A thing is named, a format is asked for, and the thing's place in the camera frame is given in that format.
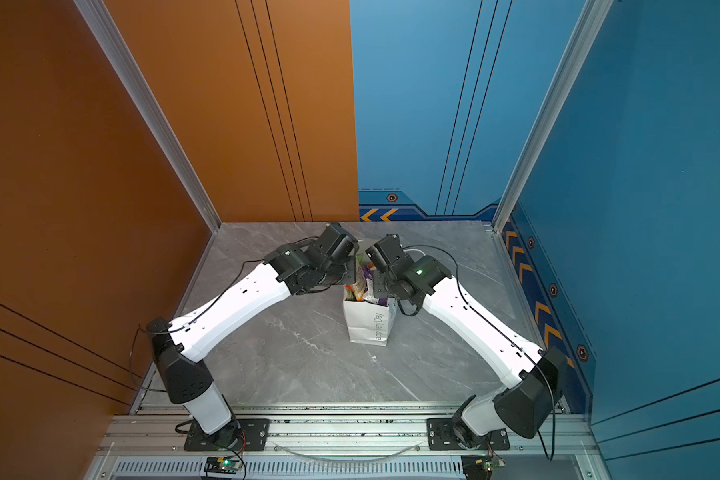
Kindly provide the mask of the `green chips bag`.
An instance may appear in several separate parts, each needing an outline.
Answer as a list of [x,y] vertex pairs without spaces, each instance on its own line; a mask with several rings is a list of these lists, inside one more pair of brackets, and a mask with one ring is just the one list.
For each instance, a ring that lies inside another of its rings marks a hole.
[[346,301],[361,301],[362,300],[362,296],[360,294],[358,294],[355,291],[354,287],[351,285],[345,286],[345,293],[346,293],[346,296],[345,296]]

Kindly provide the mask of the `white paper gift bag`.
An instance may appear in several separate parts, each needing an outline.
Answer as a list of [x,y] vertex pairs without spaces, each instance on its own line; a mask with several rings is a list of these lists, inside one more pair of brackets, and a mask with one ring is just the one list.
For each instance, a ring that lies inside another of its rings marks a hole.
[[343,314],[352,343],[386,346],[398,313],[398,306],[393,297],[384,297],[376,293],[379,303],[367,303],[363,300],[364,280],[362,266],[372,264],[363,256],[357,257],[357,280],[351,285],[362,296],[361,301],[346,301],[345,286],[343,290]]

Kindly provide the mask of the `purple snack packet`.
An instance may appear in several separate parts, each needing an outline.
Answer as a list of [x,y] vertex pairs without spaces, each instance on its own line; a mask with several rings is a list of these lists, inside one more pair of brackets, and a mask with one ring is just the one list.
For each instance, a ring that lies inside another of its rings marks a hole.
[[377,269],[372,264],[364,264],[361,273],[364,280],[363,300],[367,303],[378,304],[379,297],[376,294]]

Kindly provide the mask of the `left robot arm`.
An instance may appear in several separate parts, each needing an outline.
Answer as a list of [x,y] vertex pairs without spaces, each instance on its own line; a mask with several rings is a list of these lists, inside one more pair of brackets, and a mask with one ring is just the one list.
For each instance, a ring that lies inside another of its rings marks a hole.
[[169,400],[190,414],[189,428],[207,449],[241,450],[247,434],[218,389],[205,358],[225,338],[269,307],[293,296],[319,293],[348,274],[358,248],[344,234],[307,237],[252,261],[219,295],[170,321],[158,317],[138,327],[131,342],[149,340],[153,363]]

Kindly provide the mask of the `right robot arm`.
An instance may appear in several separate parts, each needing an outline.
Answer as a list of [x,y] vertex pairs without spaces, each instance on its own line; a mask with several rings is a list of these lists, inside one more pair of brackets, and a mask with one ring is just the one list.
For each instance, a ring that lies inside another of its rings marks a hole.
[[449,269],[431,255],[413,259],[395,234],[367,248],[366,255],[387,293],[450,327],[501,382],[490,394],[469,397],[454,413],[453,435],[461,445],[476,448],[504,429],[532,439],[556,417],[569,369],[560,349],[543,348],[512,330],[468,294],[456,267]]

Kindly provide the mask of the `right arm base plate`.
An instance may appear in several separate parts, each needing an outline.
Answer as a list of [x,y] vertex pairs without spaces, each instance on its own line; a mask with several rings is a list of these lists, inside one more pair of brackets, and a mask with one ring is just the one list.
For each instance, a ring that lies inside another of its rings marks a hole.
[[432,451],[486,450],[508,451],[510,441],[504,429],[483,436],[473,434],[466,427],[456,425],[452,418],[429,418],[426,420],[427,440]]

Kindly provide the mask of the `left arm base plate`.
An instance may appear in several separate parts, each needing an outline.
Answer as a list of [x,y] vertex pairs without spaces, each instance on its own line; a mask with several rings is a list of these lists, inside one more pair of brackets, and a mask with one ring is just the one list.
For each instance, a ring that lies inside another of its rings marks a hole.
[[270,420],[233,419],[213,434],[205,433],[192,419],[177,424],[174,431],[185,437],[185,451],[259,452],[266,446]]

